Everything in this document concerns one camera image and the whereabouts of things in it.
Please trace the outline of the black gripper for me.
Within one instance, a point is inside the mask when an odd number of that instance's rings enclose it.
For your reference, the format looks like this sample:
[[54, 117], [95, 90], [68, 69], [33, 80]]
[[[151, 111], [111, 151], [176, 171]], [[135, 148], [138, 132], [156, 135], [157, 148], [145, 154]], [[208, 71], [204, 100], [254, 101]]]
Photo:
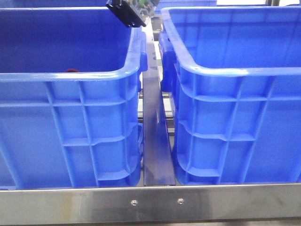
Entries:
[[145, 27], [155, 16], [159, 0], [108, 0], [106, 7], [126, 26]]

